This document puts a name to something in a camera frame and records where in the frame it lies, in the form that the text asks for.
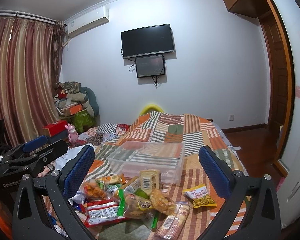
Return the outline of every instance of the bed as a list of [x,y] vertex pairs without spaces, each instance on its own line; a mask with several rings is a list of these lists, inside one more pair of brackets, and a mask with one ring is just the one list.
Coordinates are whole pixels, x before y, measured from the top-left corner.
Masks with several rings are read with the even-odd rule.
[[[244,166],[220,127],[196,115],[150,112],[138,117],[126,131],[124,125],[107,123],[96,128],[94,132],[93,141],[95,145],[100,145],[96,146],[95,162],[91,166],[85,181],[111,174],[111,168],[106,158],[126,141],[185,142],[185,164],[181,184],[180,186],[167,185],[167,194],[175,201],[188,201],[182,193],[183,189],[206,184],[211,197],[217,202],[217,207],[200,207],[191,210],[178,239],[197,239],[224,203],[224,199],[217,196],[199,163],[198,152],[202,146],[208,145],[220,159],[226,161],[231,169],[241,170],[247,175]],[[45,202],[50,214],[55,216],[49,200],[45,199]],[[243,202],[227,235],[237,230],[245,211],[246,203]],[[159,219],[158,226],[162,223],[163,218],[161,216]],[[151,232],[138,220],[129,220],[111,226],[97,226],[89,230],[97,239],[112,240],[119,237],[121,239],[156,239],[154,232]]]

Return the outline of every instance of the metal bolt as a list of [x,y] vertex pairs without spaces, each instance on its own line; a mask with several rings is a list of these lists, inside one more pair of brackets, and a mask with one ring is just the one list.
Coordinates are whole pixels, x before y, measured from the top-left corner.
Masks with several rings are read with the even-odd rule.
[[30,177],[29,174],[25,174],[25,175],[22,176],[22,179],[23,179],[23,180],[27,180],[27,179],[29,179],[29,177]]
[[54,170],[53,172],[51,172],[52,177],[56,177],[59,175],[59,171],[58,170]]
[[234,170],[233,173],[234,173],[234,175],[237,176],[237,177],[241,177],[242,174],[243,174],[242,171],[239,171],[239,170]]
[[266,180],[271,180],[271,176],[269,174],[265,174],[265,179]]

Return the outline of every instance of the wooden door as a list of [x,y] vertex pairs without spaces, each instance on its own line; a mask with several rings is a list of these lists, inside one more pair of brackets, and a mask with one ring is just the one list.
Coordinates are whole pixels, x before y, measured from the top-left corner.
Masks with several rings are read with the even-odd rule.
[[280,126],[284,125],[288,102],[288,72],[285,52],[278,25],[272,13],[260,20],[266,39],[271,78],[271,99],[268,128],[279,136]]

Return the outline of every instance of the pink doll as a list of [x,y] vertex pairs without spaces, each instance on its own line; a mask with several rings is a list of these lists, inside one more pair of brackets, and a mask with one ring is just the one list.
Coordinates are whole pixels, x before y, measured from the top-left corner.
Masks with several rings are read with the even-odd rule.
[[65,127],[68,130],[69,143],[71,145],[75,145],[75,143],[79,137],[79,134],[75,130],[75,126],[68,123],[68,125],[65,125]]

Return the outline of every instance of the plastic storage box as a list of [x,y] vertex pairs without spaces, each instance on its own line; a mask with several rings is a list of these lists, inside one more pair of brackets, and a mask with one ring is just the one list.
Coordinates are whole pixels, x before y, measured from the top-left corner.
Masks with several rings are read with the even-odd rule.
[[161,182],[180,185],[185,143],[126,141],[107,160],[112,172],[125,177],[138,176],[142,170],[161,171]]

